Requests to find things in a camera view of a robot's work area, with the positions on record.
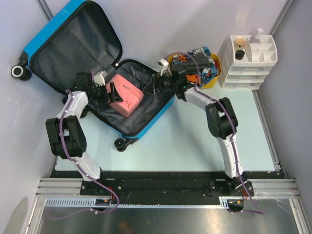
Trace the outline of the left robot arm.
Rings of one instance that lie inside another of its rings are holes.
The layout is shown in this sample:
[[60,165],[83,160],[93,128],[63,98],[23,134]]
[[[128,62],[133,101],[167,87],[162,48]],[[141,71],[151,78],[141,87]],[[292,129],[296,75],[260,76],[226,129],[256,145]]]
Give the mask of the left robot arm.
[[87,140],[79,119],[90,100],[104,104],[123,102],[115,84],[106,82],[107,73],[100,71],[78,73],[74,87],[65,90],[67,101],[55,118],[46,120],[45,126],[53,155],[73,162],[83,180],[92,181],[91,190],[97,195],[104,194],[108,183],[101,179],[102,170],[86,151]]

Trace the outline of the orange lidded jar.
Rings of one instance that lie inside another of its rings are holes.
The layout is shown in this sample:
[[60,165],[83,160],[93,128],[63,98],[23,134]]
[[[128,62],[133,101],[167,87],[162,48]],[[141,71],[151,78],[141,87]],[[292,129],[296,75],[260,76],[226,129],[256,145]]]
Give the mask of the orange lidded jar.
[[234,49],[237,51],[237,50],[243,50],[244,47],[246,45],[246,41],[244,39],[236,39],[234,41]]

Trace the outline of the lilac cosmetic tube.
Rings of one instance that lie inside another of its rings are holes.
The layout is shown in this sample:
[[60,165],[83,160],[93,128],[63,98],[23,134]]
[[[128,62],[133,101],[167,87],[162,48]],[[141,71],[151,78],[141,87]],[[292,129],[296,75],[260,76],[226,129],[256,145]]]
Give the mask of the lilac cosmetic tube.
[[261,43],[260,37],[263,33],[262,28],[257,28],[250,37],[250,43]]

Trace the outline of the white plastic drawer organizer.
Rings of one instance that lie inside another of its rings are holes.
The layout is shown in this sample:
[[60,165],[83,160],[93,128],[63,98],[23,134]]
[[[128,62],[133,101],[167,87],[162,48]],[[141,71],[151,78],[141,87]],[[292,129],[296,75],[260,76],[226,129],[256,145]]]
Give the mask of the white plastic drawer organizer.
[[[250,43],[250,35],[230,35],[226,39],[223,55],[220,57],[222,71],[220,85],[223,89],[258,90],[278,61],[277,48],[271,35],[260,37],[261,43]],[[234,41],[244,39],[245,56],[235,58]]]

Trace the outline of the blue fish-print kids suitcase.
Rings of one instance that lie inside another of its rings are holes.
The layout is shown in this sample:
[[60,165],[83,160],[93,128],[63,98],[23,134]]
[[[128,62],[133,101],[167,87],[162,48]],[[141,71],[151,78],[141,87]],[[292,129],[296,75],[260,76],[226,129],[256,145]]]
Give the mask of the blue fish-print kids suitcase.
[[[95,97],[84,113],[93,113],[119,132],[121,138],[115,146],[124,151],[173,104],[175,93],[170,89],[154,93],[152,76],[156,72],[121,56],[121,42],[100,5],[91,0],[71,0],[25,46],[11,75],[23,81],[36,75],[59,93],[70,89]],[[106,82],[118,74],[143,92],[142,102],[129,117],[99,100],[91,72],[100,71],[107,73]]]

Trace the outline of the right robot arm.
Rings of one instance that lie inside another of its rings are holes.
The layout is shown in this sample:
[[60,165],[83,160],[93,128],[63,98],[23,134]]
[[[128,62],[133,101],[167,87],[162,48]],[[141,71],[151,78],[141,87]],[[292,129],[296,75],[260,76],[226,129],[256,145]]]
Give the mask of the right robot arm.
[[205,111],[208,129],[220,145],[224,160],[225,180],[213,182],[209,187],[229,195],[242,193],[243,196],[250,196],[248,180],[241,165],[236,145],[238,120],[230,100],[227,97],[215,99],[203,93],[199,90],[196,81],[187,80],[182,68],[172,70],[169,62],[164,59],[159,60],[157,65],[160,67],[160,71],[154,76],[154,91],[174,90],[178,99]]

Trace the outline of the pink cloth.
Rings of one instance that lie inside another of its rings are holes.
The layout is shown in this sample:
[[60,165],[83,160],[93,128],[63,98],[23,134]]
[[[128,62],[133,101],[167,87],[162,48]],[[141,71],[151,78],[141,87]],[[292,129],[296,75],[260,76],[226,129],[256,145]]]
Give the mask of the pink cloth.
[[112,102],[109,105],[124,117],[128,117],[139,106],[144,94],[119,74],[116,74],[110,81],[114,83],[115,90],[121,96],[123,102]]

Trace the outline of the yellow plastic basket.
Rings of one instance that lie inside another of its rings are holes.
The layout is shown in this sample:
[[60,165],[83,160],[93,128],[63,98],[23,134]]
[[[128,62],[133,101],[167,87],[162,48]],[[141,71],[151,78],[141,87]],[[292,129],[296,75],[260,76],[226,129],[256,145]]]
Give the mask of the yellow plastic basket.
[[206,57],[209,58],[210,61],[210,67],[203,69],[200,71],[201,79],[198,82],[198,85],[200,88],[212,88],[215,83],[217,82],[221,71],[222,71],[222,66],[221,62],[218,58],[217,55],[211,53],[208,48],[203,47],[200,49],[192,50],[192,51],[187,51],[184,54],[183,53],[173,53],[168,56],[168,62],[171,65],[174,64],[186,64],[188,60],[191,58],[194,58],[197,55],[203,54]]

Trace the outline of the black small bottle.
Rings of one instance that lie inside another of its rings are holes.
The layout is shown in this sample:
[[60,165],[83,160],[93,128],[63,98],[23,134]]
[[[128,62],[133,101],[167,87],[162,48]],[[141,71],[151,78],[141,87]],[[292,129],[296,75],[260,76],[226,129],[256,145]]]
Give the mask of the black small bottle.
[[245,56],[245,51],[243,51],[243,50],[237,50],[235,52],[235,58],[237,60],[242,60],[244,58],[244,56]]

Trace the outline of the grey dotted socks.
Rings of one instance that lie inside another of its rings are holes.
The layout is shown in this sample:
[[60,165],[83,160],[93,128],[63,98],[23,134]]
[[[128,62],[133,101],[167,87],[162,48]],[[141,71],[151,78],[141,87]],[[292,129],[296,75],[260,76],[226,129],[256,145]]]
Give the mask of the grey dotted socks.
[[210,67],[209,58],[203,54],[195,56],[193,60],[191,60],[191,59],[188,60],[186,62],[186,64],[184,65],[184,67],[185,67],[186,71],[191,71],[191,72],[196,73],[197,72],[196,64],[198,65],[198,68],[200,71],[202,71],[205,68]]

